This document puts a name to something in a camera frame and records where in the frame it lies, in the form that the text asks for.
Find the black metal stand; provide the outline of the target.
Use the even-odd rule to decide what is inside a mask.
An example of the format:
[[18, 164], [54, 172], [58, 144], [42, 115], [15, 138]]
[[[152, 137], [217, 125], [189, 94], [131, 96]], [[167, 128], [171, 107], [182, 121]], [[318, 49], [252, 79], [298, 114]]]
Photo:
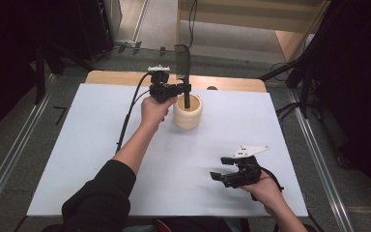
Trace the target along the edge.
[[83, 59], [73, 54], [71, 51], [56, 43], [41, 43], [36, 48], [36, 87], [37, 95], [35, 104], [43, 101], [45, 96], [45, 79], [44, 79], [44, 64], [47, 64], [53, 73], [63, 74], [65, 65], [61, 60], [61, 56], [69, 58], [76, 65], [82, 67], [88, 72], [93, 71], [95, 68], [89, 65]]
[[302, 116], [307, 119], [308, 116], [306, 107], [313, 68], [309, 65], [309, 63], [307, 62], [307, 58], [304, 55], [301, 55], [299, 58], [291, 62], [284, 63], [281, 67], [260, 76], [259, 80], [267, 81], [282, 73], [287, 72], [288, 70], [291, 70], [288, 78], [285, 80], [285, 84], [288, 88], [297, 87], [298, 84], [302, 82], [299, 108]]

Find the person's right hand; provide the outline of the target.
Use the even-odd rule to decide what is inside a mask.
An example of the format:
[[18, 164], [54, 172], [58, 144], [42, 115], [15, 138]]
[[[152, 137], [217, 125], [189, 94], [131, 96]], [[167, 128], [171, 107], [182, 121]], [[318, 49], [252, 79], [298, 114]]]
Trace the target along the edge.
[[284, 206], [284, 198], [276, 182], [265, 172], [261, 173], [257, 183], [242, 186], [242, 189], [251, 193], [264, 205], [265, 210], [272, 216], [275, 216]]

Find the person's left hand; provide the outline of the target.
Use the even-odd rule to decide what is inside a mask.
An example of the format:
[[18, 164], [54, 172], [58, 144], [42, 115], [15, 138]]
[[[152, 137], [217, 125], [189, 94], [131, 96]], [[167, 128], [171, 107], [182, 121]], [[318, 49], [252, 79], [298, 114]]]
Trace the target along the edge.
[[177, 101], [177, 97], [160, 103], [152, 97], [147, 97], [141, 103], [141, 126], [156, 131], [159, 124], [168, 114], [169, 108]]

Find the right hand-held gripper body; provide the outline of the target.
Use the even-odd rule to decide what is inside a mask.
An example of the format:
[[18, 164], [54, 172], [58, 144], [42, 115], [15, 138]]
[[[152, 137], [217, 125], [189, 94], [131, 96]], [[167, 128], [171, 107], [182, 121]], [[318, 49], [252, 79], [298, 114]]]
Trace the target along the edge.
[[227, 188], [239, 188], [257, 183], [261, 176], [261, 166], [255, 156], [269, 149], [268, 146], [241, 146], [232, 157], [238, 163], [238, 171], [225, 174], [226, 180], [222, 182]]

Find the dark comb with handle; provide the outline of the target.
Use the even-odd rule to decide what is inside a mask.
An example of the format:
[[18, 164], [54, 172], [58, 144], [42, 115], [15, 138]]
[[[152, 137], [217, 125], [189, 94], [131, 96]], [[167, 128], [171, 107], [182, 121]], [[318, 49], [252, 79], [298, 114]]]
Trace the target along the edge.
[[[189, 73], [190, 73], [190, 51], [185, 44], [176, 44], [176, 72], [177, 77], [183, 82], [183, 84], [190, 84]], [[184, 93], [185, 109], [190, 109], [190, 92]]]

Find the light wooden furniture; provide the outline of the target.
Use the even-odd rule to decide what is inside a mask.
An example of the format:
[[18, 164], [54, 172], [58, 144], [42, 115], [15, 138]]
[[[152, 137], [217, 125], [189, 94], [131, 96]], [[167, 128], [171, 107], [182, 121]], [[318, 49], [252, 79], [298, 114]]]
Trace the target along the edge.
[[330, 0], [197, 0], [196, 21], [273, 30], [288, 62], [316, 33]]

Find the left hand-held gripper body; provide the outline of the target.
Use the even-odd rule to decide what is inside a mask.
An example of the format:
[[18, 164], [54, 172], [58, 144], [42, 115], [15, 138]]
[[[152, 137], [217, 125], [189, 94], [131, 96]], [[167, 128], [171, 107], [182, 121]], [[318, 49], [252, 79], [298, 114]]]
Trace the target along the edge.
[[149, 67], [151, 73], [151, 85], [149, 87], [150, 95], [159, 103], [166, 102], [168, 99], [177, 97], [179, 89], [176, 84], [169, 84], [169, 67], [162, 65]]

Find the metal floor rail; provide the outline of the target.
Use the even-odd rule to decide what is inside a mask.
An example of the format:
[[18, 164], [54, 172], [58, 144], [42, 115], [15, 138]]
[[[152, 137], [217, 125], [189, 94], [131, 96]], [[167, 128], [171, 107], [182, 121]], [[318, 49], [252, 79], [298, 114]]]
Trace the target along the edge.
[[16, 166], [24, 150], [24, 147], [26, 146], [30, 136], [32, 135], [37, 123], [43, 115], [47, 103], [52, 96], [52, 89], [56, 85], [57, 79], [58, 76], [53, 73], [47, 78], [47, 80], [45, 81], [46, 93], [43, 95], [41, 102], [33, 106], [8, 154], [5, 156], [2, 163], [0, 164], [0, 194], [4, 189], [4, 186], [7, 184], [14, 170], [14, 167]]
[[356, 232], [309, 120], [303, 116], [303, 113], [298, 107], [294, 112], [299, 122], [301, 133], [305, 139], [307, 149], [309, 150], [312, 163], [316, 168], [324, 197], [328, 201], [329, 211], [333, 215], [336, 226], [340, 232]]

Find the cream ribbed cup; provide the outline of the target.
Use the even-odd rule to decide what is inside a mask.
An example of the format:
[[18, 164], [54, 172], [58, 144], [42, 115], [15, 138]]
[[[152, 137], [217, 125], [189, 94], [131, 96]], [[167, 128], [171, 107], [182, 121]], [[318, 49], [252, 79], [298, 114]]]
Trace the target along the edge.
[[192, 130], [196, 128], [201, 120], [203, 103], [195, 95], [189, 96], [190, 108], [185, 108], [185, 96], [180, 95], [177, 102], [173, 105], [173, 122], [183, 130]]

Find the black cabinet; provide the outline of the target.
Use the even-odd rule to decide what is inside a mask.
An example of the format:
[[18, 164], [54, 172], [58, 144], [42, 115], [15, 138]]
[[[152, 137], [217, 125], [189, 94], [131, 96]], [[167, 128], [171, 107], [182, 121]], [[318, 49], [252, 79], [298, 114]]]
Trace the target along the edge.
[[84, 34], [84, 57], [91, 59], [114, 45], [105, 0], [76, 0]]

